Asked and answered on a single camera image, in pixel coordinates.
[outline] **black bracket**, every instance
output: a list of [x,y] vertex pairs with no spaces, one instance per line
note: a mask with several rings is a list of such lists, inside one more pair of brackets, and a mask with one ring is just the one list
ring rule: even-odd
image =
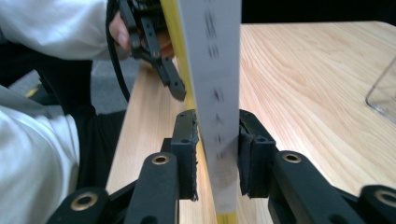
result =
[[[104,189],[81,189],[49,223],[178,223],[178,200],[198,199],[197,142],[195,112],[180,113],[172,138],[146,158],[135,182],[110,196]],[[268,198],[274,223],[396,223],[396,189],[365,186],[356,197],[333,187],[307,157],[279,151],[256,116],[244,110],[238,154],[242,194]]]
[[[160,1],[119,0],[119,6],[129,32],[132,57],[149,62],[158,71],[163,85],[169,88],[172,96],[183,101],[186,96],[183,81],[172,60],[163,59],[156,36],[157,31],[167,29]],[[141,44],[140,36],[144,38],[146,46]]]

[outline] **light wood surface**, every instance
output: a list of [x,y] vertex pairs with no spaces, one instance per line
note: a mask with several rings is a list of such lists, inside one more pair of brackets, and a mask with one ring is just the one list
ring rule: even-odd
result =
[[[243,25],[240,108],[254,113],[280,150],[303,153],[336,187],[396,189],[396,125],[364,102],[396,56],[396,27],[381,22]],[[171,137],[176,114],[155,72],[142,64],[134,84],[109,193],[138,178],[143,160]],[[180,223],[215,223],[205,162],[200,201],[180,204]],[[238,223],[271,223],[264,199],[238,199]]]

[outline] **white sleeve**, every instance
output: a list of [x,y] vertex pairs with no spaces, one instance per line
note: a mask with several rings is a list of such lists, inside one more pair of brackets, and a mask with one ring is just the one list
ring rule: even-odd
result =
[[0,105],[0,127],[0,223],[46,223],[76,189],[76,124],[70,116],[34,119]]
[[68,60],[108,58],[106,0],[0,0],[11,42]]

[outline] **yellow ruler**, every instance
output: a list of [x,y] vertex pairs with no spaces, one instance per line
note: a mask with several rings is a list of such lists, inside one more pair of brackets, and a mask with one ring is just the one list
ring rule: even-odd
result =
[[241,0],[161,4],[187,108],[197,111],[217,221],[236,223]]

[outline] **gray floor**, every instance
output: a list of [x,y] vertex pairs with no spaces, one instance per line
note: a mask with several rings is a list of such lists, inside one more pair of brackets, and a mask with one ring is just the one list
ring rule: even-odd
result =
[[[120,65],[125,82],[129,90],[131,90],[139,67],[139,61],[130,58],[122,61]],[[35,87],[37,83],[38,74],[33,71],[14,83],[10,89],[25,95],[29,90]],[[91,93],[92,104],[95,106],[98,113],[119,111],[125,109],[128,105],[120,90],[120,85],[117,81],[111,61],[98,61],[93,63]],[[63,113],[58,105],[47,106],[47,109],[52,116]]]

